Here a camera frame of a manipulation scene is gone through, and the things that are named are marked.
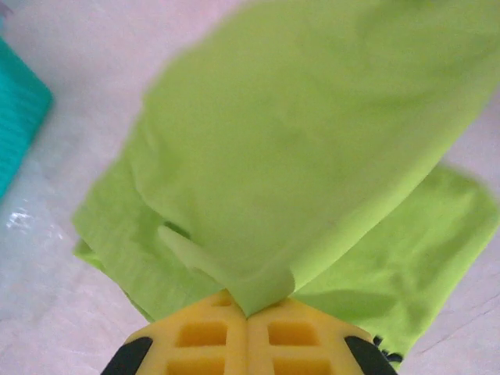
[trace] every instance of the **lime green cloth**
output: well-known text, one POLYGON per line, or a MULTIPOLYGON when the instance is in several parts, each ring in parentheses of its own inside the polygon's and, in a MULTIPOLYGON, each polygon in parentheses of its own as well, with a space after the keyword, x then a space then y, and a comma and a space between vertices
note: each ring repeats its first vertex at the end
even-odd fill
POLYGON ((77 254, 151 319, 220 285, 247 315, 300 290, 404 352, 496 224, 478 186, 424 178, 490 98, 499 60, 497 0, 247 8, 146 95, 75 216, 77 254))

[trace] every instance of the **teal plastic container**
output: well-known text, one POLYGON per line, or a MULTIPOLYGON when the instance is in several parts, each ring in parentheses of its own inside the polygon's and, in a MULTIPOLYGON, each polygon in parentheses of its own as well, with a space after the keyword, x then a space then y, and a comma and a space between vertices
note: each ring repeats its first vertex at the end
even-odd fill
POLYGON ((50 90, 0 38, 0 198, 51 104, 50 90))

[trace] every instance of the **yellow waffle-pattern pad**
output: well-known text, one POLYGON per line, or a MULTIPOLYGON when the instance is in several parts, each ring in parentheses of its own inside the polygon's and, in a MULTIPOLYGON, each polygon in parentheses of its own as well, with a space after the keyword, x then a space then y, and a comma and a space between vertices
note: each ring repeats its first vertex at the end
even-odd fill
POLYGON ((136 332, 153 344, 137 375, 363 375, 345 337, 358 327, 287 299, 245 319, 222 291, 136 332))

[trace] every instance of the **white floor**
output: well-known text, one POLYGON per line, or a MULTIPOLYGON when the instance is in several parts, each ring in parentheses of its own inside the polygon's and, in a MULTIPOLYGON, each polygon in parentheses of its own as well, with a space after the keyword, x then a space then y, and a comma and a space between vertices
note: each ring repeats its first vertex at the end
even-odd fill
MULTIPOLYGON (((57 103, 0 205, 0 375, 100 373, 145 324, 119 288, 71 255, 71 212, 120 149, 167 58, 240 0, 40 0, 5 38, 57 103)), ((500 195, 500 95, 448 157, 500 195)), ((500 374, 500 236, 401 374, 500 374)))

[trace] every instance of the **green towel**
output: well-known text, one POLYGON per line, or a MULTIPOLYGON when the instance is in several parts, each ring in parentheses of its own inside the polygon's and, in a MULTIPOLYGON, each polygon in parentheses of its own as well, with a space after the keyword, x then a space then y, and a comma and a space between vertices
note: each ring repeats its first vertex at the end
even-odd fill
POLYGON ((499 60, 497 0, 244 9, 146 95, 76 253, 152 320, 222 286, 247 315, 298 291, 405 352, 498 222, 431 171, 499 60))

